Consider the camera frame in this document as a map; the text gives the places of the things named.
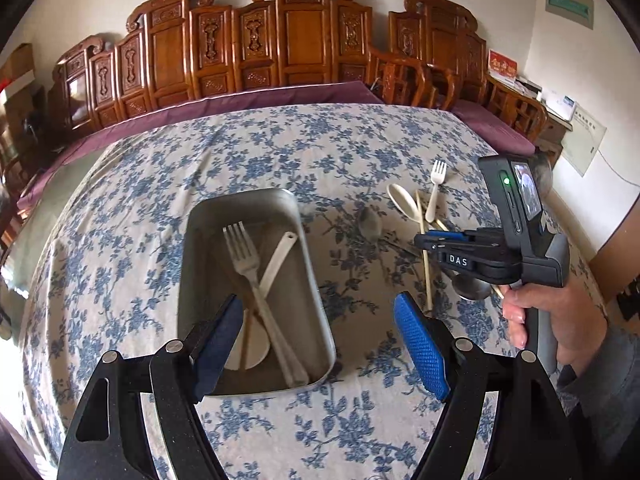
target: sleeve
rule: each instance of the sleeve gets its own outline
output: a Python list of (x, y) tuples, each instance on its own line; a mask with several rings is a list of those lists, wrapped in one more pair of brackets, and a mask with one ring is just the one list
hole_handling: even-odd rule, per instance
[(558, 390), (577, 397), (605, 463), (613, 460), (640, 416), (640, 338), (609, 326), (600, 350), (576, 378), (566, 366)]

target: fork handle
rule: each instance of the fork handle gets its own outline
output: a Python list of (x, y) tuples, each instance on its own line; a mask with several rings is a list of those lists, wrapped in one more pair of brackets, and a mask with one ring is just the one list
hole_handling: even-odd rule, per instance
[(271, 344), (276, 352), (276, 357), (282, 369), (284, 380), (289, 388), (299, 388), (309, 384), (309, 374), (306, 373), (300, 360), (296, 357), (293, 349), (280, 331), (280, 327), (273, 319), (271, 309), (264, 299), (256, 283), (251, 284), (251, 289), (255, 296), (255, 303), (258, 306), (258, 312), (264, 321), (264, 327), (271, 339)]
[(433, 223), (436, 219), (436, 202), (438, 201), (438, 184), (433, 184), (433, 190), (431, 191), (431, 197), (429, 199), (429, 205), (427, 206), (427, 212), (424, 214), (424, 219), (429, 223)]

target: floral tablecloth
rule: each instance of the floral tablecloth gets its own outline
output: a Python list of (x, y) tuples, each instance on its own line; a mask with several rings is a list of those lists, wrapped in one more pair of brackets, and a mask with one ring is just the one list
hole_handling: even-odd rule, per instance
[[(110, 146), (71, 197), (38, 264), (20, 335), (24, 431), (52, 462), (95, 364), (108, 349), (155, 352), (177, 335), (182, 242), (201, 200), (262, 187), (297, 197), (338, 351), (329, 379), (302, 394), (206, 398), (197, 407), (232, 479), (403, 479), (420, 460), (442, 405), (425, 389), (392, 320), (395, 295), (424, 300), (417, 258), (358, 233), (364, 206), (410, 240), (416, 224), (385, 194), (429, 190), (440, 158), (452, 228), (499, 225), (479, 156), (493, 150), (447, 112), (383, 105), (301, 105), (165, 126)], [(577, 250), (572, 271), (601, 301)], [(500, 304), (460, 300), (434, 279), (434, 314), (455, 336), (510, 354)], [(173, 473), (152, 399), (145, 420), (160, 478)], [(465, 477), (478, 475), (495, 396), (488, 395)]]

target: white plastic fork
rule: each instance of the white plastic fork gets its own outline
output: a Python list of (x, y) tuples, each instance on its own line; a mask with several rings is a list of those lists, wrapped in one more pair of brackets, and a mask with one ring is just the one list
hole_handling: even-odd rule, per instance
[(438, 202), (438, 186), (444, 183), (444, 177), (447, 174), (447, 165), (441, 160), (436, 160), (431, 168), (431, 182), (433, 183), (433, 190), (431, 191), (431, 197), (429, 199), (429, 205), (427, 211), (424, 214), (424, 219), (432, 224), (436, 219), (436, 203)]
[(280, 327), (273, 319), (271, 309), (258, 283), (258, 267), (260, 256), (255, 249), (254, 242), (244, 229), (242, 222), (229, 225), (222, 229), (225, 235), (226, 247), (238, 274), (244, 276), (251, 285), (251, 290), (258, 306), (258, 312), (264, 321), (264, 327), (271, 339), (271, 344), (276, 352), (276, 357), (282, 369), (284, 380), (289, 388), (299, 388), (309, 384), (309, 374), (296, 357), (293, 349), (280, 331)]

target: metal tray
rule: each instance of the metal tray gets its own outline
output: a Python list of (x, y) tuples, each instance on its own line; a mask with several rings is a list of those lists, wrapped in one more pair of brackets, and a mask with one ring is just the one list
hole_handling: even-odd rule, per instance
[[(324, 380), (335, 363), (335, 344), (322, 307), (309, 259), (298, 202), (285, 189), (257, 189), (211, 198), (189, 215), (184, 237), (178, 337), (185, 338), (194, 323), (215, 316), (231, 293), (245, 303), (252, 298), (247, 280), (233, 269), (222, 228), (242, 221), (260, 252), (258, 276), (286, 231), (298, 241), (290, 250), (271, 286), (267, 302), (282, 333), (309, 373), (312, 388)], [(289, 390), (270, 349), (267, 357), (245, 371), (224, 370), (211, 395), (247, 396)]]

